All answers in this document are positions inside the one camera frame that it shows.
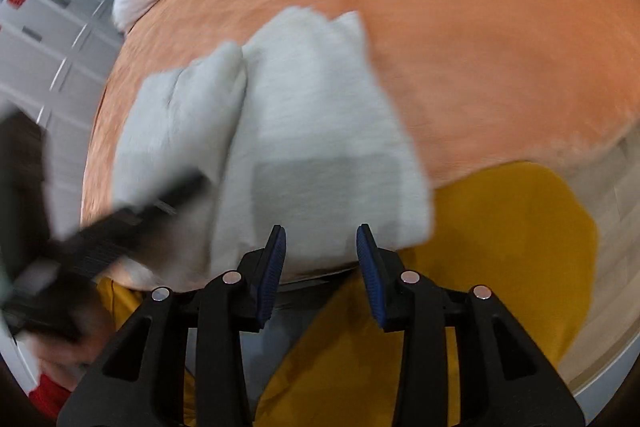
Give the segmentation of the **person's left hand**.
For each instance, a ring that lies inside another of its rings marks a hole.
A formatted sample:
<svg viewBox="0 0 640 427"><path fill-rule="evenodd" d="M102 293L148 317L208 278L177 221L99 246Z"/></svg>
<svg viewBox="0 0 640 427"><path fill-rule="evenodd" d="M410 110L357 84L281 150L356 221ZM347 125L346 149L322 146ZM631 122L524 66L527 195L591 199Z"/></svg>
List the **person's left hand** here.
<svg viewBox="0 0 640 427"><path fill-rule="evenodd" d="M35 357L40 372L67 389L74 391L86 367L100 355L114 335L111 315L98 297L85 301L75 311L81 336L77 343L46 335L28 333L27 347Z"/></svg>

